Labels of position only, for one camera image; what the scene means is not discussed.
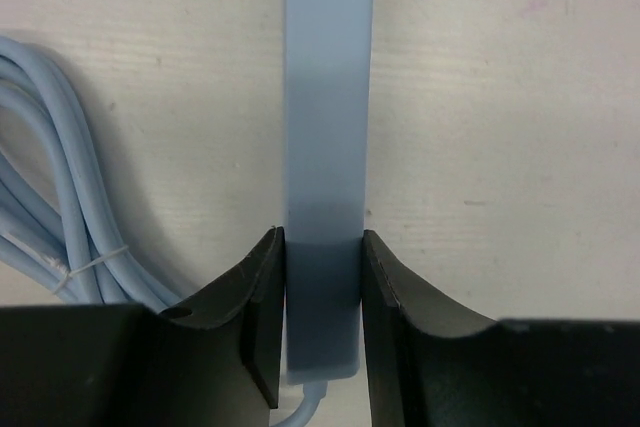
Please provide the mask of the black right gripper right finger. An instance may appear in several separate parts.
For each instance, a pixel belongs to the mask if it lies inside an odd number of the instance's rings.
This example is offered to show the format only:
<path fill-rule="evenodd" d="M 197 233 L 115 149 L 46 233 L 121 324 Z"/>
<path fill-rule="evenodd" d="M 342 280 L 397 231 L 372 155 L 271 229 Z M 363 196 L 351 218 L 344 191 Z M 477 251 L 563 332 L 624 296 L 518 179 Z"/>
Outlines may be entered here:
<path fill-rule="evenodd" d="M 635 426 L 639 326 L 493 320 L 362 243 L 362 315 L 376 426 Z"/>

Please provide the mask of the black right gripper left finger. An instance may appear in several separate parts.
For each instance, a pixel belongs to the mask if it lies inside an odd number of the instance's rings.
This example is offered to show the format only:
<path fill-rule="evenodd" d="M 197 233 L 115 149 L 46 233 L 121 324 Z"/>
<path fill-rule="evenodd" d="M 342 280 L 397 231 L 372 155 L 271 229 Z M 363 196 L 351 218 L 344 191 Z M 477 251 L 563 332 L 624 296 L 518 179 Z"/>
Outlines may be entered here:
<path fill-rule="evenodd" d="M 278 405 L 284 233 L 163 312 L 5 307 L 5 426 L 265 426 Z"/>

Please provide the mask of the light blue power strip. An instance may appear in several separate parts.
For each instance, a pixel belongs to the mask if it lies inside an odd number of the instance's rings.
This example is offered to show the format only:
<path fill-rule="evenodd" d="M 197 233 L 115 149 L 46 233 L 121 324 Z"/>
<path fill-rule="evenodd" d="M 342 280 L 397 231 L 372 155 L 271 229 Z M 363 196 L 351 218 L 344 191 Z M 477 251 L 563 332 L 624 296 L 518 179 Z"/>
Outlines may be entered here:
<path fill-rule="evenodd" d="M 359 368 L 373 0 L 284 0 L 287 377 Z"/>

